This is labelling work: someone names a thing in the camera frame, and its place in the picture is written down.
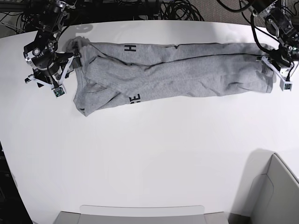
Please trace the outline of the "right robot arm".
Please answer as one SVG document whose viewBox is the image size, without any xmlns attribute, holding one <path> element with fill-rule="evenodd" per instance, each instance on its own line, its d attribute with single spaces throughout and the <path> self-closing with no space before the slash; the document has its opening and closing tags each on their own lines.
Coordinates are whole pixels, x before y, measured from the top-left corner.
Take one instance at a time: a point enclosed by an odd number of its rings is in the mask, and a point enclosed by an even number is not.
<svg viewBox="0 0 299 224">
<path fill-rule="evenodd" d="M 64 19 L 69 9 L 76 8 L 75 0 L 48 0 L 41 14 L 37 16 L 37 34 L 33 42 L 24 46 L 23 56 L 33 69 L 25 82 L 36 81 L 38 86 L 50 85 L 57 88 L 62 85 L 73 53 L 58 53 L 58 41 L 64 29 Z"/>
</svg>

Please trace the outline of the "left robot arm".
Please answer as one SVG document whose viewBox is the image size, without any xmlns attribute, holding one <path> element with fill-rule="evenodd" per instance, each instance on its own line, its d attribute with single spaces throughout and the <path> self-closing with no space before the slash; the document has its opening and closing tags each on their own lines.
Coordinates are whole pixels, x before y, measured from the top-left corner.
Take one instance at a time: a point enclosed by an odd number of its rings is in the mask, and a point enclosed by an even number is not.
<svg viewBox="0 0 299 224">
<path fill-rule="evenodd" d="M 284 83 L 289 83 L 299 64 L 299 32 L 293 25 L 291 18 L 283 12 L 277 0 L 240 0 L 240 10 L 251 12 L 250 26 L 255 43 L 258 48 L 268 55 L 267 61 L 277 71 L 288 69 L 288 74 L 283 78 Z M 268 33 L 279 43 L 278 49 L 266 49 L 259 42 L 256 35 L 254 19 L 258 17 L 264 22 Z"/>
</svg>

